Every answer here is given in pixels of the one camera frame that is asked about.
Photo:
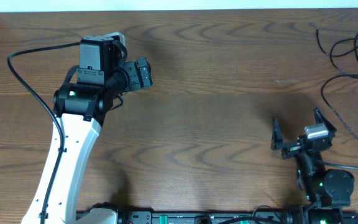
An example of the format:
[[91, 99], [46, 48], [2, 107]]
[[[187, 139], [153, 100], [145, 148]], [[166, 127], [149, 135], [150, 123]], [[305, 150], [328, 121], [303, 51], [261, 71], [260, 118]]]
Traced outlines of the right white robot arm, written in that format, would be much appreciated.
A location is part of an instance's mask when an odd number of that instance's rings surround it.
[[297, 182], [306, 194], [308, 205], [299, 205], [282, 215], [282, 223], [358, 223], [358, 213], [345, 212], [351, 204], [354, 176], [342, 169], [327, 169], [321, 152], [332, 146], [337, 129], [313, 108], [315, 124], [306, 126], [296, 141], [285, 142], [277, 119], [272, 119], [273, 150], [281, 151], [283, 159], [294, 158]]

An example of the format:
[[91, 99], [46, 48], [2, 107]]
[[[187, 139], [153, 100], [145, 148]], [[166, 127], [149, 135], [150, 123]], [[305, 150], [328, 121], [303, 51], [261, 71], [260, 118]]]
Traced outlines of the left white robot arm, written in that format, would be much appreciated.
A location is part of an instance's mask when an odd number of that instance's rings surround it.
[[87, 35], [77, 44], [80, 62], [67, 72], [47, 108], [54, 127], [50, 150], [23, 223], [125, 223], [122, 212], [97, 205], [76, 212], [88, 159], [106, 114], [123, 94], [152, 86], [147, 59], [127, 60], [123, 34]]

